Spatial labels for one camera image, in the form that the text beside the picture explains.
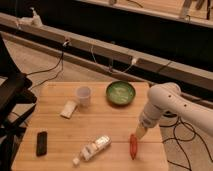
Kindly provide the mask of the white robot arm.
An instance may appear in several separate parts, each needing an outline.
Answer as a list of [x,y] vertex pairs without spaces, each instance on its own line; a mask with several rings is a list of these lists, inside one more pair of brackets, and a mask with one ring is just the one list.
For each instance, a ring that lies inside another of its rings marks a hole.
[[157,125],[161,116],[174,113],[191,122],[202,131],[213,136],[213,109],[186,100],[176,83],[164,83],[152,86],[147,93],[145,104],[136,128],[135,136],[140,140],[149,128]]

